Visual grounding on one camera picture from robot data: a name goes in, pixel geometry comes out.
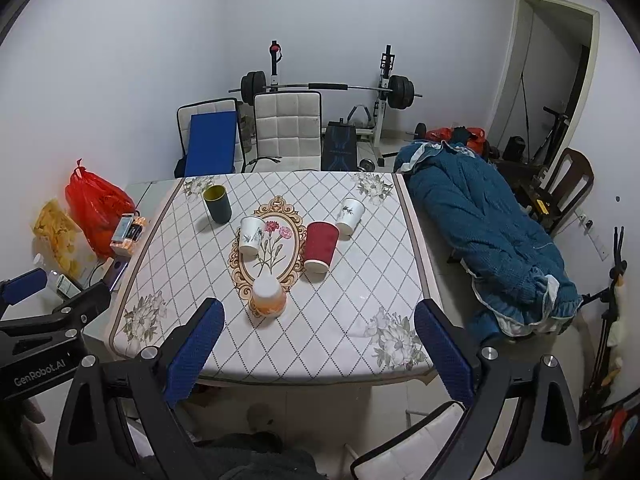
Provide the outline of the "red ripple paper cup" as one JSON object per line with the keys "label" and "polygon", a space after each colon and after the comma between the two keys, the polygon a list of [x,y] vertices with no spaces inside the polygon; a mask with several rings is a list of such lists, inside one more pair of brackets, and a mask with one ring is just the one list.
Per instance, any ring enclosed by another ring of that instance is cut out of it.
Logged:
{"label": "red ripple paper cup", "polygon": [[307,226],[304,249],[304,269],[309,273],[326,274],[330,270],[340,231],[333,223],[311,222]]}

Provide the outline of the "floral diamond pattern tablecloth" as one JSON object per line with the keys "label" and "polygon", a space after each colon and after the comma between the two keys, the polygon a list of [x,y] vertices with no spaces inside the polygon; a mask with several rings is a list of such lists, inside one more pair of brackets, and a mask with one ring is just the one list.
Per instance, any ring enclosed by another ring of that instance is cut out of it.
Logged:
{"label": "floral diamond pattern tablecloth", "polygon": [[[203,192],[226,188],[231,220],[217,224]],[[416,210],[396,174],[252,172],[158,181],[140,190],[148,219],[119,285],[104,340],[118,358],[161,344],[206,298],[224,328],[202,375],[212,382],[339,384],[430,379],[413,326],[437,285]],[[366,207],[352,236],[340,232],[330,270],[304,269],[307,226],[333,223],[345,198]],[[255,257],[239,253],[241,221],[266,222]],[[253,283],[277,278],[275,318],[250,310]]]}

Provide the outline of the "smartphone on table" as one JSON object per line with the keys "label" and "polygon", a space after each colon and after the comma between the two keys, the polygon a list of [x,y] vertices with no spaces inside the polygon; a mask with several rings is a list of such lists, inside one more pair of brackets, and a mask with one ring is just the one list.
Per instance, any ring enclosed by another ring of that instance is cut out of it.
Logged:
{"label": "smartphone on table", "polygon": [[129,259],[126,257],[115,258],[106,270],[103,278],[101,278],[101,281],[107,286],[110,292],[114,292],[117,288],[117,284],[124,275],[128,263]]}

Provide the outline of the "chair with blue board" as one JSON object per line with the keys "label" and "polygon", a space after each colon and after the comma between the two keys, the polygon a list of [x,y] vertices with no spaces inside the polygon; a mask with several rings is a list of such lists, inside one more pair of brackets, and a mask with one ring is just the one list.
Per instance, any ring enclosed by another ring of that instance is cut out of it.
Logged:
{"label": "chair with blue board", "polygon": [[239,103],[235,98],[180,106],[177,125],[182,156],[176,178],[240,174],[246,166],[240,135]]}

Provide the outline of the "barbell with black plates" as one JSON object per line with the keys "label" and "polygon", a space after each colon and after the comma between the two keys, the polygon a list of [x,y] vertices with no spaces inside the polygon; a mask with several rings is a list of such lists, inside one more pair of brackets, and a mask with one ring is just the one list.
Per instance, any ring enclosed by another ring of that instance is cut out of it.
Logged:
{"label": "barbell with black plates", "polygon": [[371,91],[382,96],[393,110],[405,110],[413,104],[415,99],[423,98],[421,93],[416,93],[413,82],[406,76],[390,76],[386,87],[356,86],[356,84],[338,84],[337,82],[267,84],[266,74],[262,70],[254,70],[254,72],[245,74],[240,80],[239,88],[230,89],[229,93],[239,93],[244,103],[253,105],[259,93],[293,89]]}

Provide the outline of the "blue quilted jacket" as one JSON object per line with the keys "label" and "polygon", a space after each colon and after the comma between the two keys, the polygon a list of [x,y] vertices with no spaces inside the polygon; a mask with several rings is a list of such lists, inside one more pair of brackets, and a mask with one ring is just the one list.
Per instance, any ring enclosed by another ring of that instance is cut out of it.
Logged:
{"label": "blue quilted jacket", "polygon": [[497,169],[470,148],[414,141],[394,170],[470,274],[478,341],[562,334],[582,306],[551,236],[524,212]]}

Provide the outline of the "yellow snack bag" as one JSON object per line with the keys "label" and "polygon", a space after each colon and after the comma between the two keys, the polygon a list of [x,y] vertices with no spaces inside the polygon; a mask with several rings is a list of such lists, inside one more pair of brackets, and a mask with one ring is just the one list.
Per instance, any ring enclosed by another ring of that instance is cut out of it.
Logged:
{"label": "yellow snack bag", "polygon": [[32,232],[47,246],[60,270],[82,286],[89,283],[98,259],[85,233],[56,198],[42,206]]}

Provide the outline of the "dark green plastic cup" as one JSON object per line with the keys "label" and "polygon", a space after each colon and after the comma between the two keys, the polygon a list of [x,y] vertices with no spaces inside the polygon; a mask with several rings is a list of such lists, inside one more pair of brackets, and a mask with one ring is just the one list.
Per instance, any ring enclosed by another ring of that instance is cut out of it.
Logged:
{"label": "dark green plastic cup", "polygon": [[231,220],[232,211],[226,188],[223,185],[211,185],[203,192],[203,200],[215,223],[226,224]]}

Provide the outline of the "white squat rack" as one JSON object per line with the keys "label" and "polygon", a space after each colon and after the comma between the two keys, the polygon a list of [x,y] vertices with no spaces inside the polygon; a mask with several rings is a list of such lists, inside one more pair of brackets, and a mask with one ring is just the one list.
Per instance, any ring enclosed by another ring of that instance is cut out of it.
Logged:
{"label": "white squat rack", "polygon": [[[282,60],[282,47],[277,40],[273,40],[269,47],[271,56],[271,71],[267,84],[280,84],[278,76],[278,64]],[[388,44],[381,54],[380,76],[378,76],[377,87],[386,87],[390,76],[392,76],[395,62],[395,55],[392,46]],[[375,101],[372,106],[372,117],[369,120],[369,127],[360,128],[358,134],[370,141],[372,154],[375,158],[376,166],[383,168],[386,159],[393,156],[392,153],[383,154],[381,151],[381,138],[383,132],[383,124],[385,113],[387,110],[387,102],[375,93]]]}

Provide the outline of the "white bamboo print paper cup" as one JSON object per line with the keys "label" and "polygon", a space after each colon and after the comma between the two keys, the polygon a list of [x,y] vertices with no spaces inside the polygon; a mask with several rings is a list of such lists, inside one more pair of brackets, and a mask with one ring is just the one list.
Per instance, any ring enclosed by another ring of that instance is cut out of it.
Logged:
{"label": "white bamboo print paper cup", "polygon": [[366,207],[356,198],[345,198],[337,214],[335,225],[344,236],[352,236]]}

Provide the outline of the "red plastic bag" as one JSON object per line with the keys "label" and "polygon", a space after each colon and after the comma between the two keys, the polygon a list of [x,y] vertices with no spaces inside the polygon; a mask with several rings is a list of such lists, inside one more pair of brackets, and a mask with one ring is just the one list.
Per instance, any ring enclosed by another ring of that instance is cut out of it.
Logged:
{"label": "red plastic bag", "polygon": [[123,214],[134,213],[134,201],[121,188],[88,171],[78,159],[65,187],[70,216],[100,258],[113,255],[112,236]]}

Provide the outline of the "white padded chair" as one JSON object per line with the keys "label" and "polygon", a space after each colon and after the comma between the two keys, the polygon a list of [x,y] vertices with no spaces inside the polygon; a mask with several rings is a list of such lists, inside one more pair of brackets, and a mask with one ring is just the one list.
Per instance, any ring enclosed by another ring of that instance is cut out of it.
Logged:
{"label": "white padded chair", "polygon": [[317,91],[261,93],[254,101],[256,157],[251,172],[319,170],[321,94]]}

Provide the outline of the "orange and white paper cup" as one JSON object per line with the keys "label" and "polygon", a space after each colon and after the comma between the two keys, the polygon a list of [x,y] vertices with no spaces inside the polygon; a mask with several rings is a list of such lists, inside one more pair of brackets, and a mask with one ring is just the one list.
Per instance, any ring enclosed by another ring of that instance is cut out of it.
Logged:
{"label": "orange and white paper cup", "polygon": [[280,281],[266,274],[256,278],[250,293],[250,310],[256,316],[275,318],[286,306],[286,293]]}

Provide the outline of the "white paper cup on medallion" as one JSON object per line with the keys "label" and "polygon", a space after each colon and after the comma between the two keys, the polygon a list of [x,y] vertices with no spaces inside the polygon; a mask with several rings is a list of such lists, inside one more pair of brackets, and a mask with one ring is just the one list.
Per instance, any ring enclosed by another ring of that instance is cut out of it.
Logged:
{"label": "white paper cup on medallion", "polygon": [[245,257],[255,257],[264,235],[266,222],[258,217],[245,217],[241,221],[238,249]]}

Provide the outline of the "dark wooden chair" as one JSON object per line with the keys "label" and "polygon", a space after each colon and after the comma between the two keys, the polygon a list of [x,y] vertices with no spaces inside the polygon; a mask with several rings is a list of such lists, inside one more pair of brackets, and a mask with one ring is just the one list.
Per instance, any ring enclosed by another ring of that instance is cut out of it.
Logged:
{"label": "dark wooden chair", "polygon": [[547,184],[542,188],[520,184],[516,188],[516,198],[529,217],[552,235],[584,200],[593,183],[594,172],[589,159],[574,148],[566,148]]}

